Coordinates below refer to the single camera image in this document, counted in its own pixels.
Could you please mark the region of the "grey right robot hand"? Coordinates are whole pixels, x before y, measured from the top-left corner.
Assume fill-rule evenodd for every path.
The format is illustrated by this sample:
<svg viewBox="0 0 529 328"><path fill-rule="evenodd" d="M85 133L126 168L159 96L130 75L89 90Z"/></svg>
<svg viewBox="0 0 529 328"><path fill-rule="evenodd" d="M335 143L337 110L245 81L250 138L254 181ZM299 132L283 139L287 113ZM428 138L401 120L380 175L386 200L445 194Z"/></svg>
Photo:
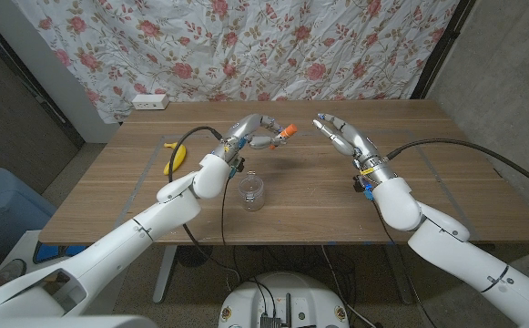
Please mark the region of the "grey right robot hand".
<svg viewBox="0 0 529 328"><path fill-rule="evenodd" d="M351 157L353 166L368 180L380 184L397 178L372 141L352 124L334 115L320 113L312 120L312 125L339 153Z"/></svg>

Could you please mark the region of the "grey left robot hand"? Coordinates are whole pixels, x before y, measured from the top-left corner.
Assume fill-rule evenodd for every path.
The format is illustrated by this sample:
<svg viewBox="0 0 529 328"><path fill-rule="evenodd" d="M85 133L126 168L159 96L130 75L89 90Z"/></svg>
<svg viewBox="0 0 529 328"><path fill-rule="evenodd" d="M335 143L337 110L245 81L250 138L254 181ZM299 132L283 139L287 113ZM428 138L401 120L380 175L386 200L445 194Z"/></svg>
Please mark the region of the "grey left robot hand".
<svg viewBox="0 0 529 328"><path fill-rule="evenodd" d="M256 136L258 128L265 128L272 133L272 136ZM245 146L252 149L264 149L269 146L280 146L287 143L287 137L282 137L280 133L284 128L271 118L262 114L250 114L236 122L223 139L212 150L212 154L231 162L239 151Z"/></svg>

